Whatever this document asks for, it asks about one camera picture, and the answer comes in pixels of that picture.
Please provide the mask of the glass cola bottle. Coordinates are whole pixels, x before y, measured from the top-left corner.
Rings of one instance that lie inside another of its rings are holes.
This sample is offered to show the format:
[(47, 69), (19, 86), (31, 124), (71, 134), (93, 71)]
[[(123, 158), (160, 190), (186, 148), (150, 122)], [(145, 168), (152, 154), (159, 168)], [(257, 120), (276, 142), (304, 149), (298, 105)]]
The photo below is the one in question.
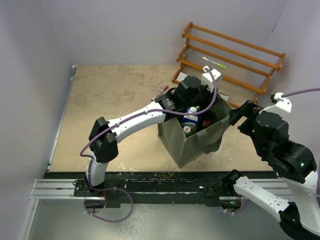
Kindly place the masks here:
[(204, 112), (200, 118), (200, 129), (203, 130), (212, 126), (216, 122), (216, 120), (217, 117), (213, 111), (208, 110)]

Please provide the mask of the green canvas bag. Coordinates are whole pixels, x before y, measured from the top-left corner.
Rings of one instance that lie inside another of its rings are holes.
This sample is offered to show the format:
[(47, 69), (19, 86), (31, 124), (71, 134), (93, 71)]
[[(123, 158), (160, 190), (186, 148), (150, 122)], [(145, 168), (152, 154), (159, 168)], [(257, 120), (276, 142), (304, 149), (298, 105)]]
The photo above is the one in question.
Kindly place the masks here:
[(175, 117), (157, 125), (158, 136), (179, 168), (194, 161), (203, 154), (219, 150), (223, 135), (229, 127), (231, 106), (219, 95), (210, 111), (213, 124), (186, 136), (181, 122)]

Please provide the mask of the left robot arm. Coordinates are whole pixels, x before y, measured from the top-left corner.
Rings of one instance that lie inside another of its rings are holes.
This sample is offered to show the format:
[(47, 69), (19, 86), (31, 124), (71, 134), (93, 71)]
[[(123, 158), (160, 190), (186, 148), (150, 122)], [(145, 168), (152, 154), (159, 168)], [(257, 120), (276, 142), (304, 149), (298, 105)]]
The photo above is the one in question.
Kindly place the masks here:
[(85, 150), (91, 151), (85, 190), (91, 196), (101, 194), (108, 163), (118, 156), (118, 144), (125, 138), (177, 116), (193, 117), (208, 112), (217, 98), (217, 79), (217, 74), (211, 72), (203, 73), (201, 78), (188, 75), (172, 92), (158, 96), (140, 110), (116, 119), (98, 118), (89, 142), (80, 152), (80, 156), (85, 157)]

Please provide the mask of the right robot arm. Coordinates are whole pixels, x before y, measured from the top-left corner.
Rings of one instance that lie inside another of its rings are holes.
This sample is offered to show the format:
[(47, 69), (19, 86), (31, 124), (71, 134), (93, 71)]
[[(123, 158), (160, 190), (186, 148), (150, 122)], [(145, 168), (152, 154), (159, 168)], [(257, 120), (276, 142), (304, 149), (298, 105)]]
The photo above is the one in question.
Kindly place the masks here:
[(246, 197), (267, 211), (290, 238), (318, 240), (317, 164), (309, 148), (289, 139), (289, 124), (283, 120), (283, 115), (291, 112), (291, 102), (285, 98), (273, 103), (262, 108), (248, 100), (229, 112), (228, 123), (233, 126), (246, 117), (239, 131), (251, 138), (257, 155), (287, 184), (293, 200), (274, 195), (235, 169), (223, 177), (222, 190), (228, 196)]

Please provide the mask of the blue white beverage carton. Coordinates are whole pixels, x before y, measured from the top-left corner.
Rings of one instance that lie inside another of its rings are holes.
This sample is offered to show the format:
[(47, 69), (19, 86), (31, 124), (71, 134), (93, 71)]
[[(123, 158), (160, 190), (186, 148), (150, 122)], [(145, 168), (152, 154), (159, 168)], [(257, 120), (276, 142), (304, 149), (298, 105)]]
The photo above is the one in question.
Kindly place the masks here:
[(199, 124), (199, 114), (197, 114), (198, 109), (194, 106), (187, 108), (186, 115), (183, 116), (181, 125), (183, 127), (190, 127), (191, 129), (196, 129)]

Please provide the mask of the small red white packet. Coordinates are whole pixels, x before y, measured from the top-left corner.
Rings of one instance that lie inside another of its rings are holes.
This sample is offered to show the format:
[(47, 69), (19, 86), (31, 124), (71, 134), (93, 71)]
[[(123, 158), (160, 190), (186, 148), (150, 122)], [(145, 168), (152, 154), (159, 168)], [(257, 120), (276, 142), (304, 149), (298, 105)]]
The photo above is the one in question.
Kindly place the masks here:
[(226, 102), (229, 100), (229, 96), (228, 95), (225, 95), (223, 93), (219, 93), (219, 96), (224, 99)]

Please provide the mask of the wooden shelf rack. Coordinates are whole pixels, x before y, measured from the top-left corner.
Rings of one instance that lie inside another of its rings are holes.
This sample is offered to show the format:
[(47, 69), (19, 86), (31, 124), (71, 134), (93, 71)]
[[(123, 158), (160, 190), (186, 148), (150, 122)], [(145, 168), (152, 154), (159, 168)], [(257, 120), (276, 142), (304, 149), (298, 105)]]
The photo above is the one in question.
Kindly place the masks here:
[[(219, 91), (228, 95), (228, 103), (238, 107), (246, 100), (258, 101), (265, 95), (273, 75), (280, 71), (285, 62), (285, 53), (279, 53), (262, 46), (219, 33), (192, 22), (182, 31), (184, 44), (176, 57), (179, 67), (172, 77), (185, 73), (201, 77), (204, 66), (216, 69), (222, 74)], [(221, 68), (204, 59), (206, 57), (223, 64)]]

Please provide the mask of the green marker pen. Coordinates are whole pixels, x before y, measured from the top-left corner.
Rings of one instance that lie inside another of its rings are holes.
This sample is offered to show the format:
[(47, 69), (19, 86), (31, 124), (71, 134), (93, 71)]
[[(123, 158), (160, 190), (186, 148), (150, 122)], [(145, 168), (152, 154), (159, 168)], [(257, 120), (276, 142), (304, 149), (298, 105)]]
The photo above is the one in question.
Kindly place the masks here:
[(207, 62), (210, 62), (210, 63), (212, 63), (212, 64), (214, 64), (214, 65), (216, 65), (216, 66), (219, 66), (220, 68), (226, 69), (226, 66), (225, 66), (225, 65), (223, 65), (223, 64), (221, 64), (221, 63), (218, 63), (218, 62), (215, 62), (215, 61), (213, 61), (213, 60), (211, 60), (211, 59), (209, 59), (209, 58), (207, 58), (207, 57), (205, 57), (205, 56), (202, 56), (202, 59), (205, 60), (205, 61), (207, 61)]

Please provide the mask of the green bottle white cap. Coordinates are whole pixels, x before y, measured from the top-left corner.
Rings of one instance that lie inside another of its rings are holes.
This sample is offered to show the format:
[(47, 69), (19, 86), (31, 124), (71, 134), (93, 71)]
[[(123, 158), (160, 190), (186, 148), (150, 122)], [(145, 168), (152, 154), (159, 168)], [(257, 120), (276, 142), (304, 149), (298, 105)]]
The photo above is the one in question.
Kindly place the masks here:
[(186, 137), (190, 137), (192, 135), (194, 135), (197, 132), (197, 126), (194, 127), (190, 127), (190, 126), (184, 126), (183, 127), (183, 132), (185, 134)]

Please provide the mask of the white card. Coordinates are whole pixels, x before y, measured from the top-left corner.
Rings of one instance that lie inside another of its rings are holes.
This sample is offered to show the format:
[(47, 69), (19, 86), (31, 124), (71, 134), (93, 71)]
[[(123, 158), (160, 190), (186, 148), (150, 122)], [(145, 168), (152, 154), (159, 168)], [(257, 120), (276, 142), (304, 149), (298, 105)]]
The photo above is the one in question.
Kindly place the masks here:
[(183, 72), (180, 72), (176, 78), (177, 81), (181, 82), (183, 81), (188, 75), (183, 73)]

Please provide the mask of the purple marker pen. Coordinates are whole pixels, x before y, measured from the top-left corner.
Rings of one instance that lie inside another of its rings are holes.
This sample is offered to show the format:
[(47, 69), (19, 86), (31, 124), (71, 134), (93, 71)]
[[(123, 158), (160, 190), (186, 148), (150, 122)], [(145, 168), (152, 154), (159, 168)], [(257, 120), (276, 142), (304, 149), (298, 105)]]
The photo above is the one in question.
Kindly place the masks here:
[(163, 94), (169, 86), (165, 86), (160, 92), (158, 92), (150, 101), (153, 102), (157, 97), (159, 97), (161, 94)]

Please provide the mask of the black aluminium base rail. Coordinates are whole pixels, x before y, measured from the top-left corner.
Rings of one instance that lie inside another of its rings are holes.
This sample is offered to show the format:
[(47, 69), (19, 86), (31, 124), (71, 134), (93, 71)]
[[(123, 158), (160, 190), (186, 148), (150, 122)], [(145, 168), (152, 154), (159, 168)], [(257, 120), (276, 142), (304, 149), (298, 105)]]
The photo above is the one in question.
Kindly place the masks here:
[(33, 200), (85, 200), (108, 208), (121, 204), (206, 205), (239, 207), (245, 198), (222, 189), (225, 171), (107, 172), (103, 188), (90, 189), (83, 172), (47, 172), (31, 191)]

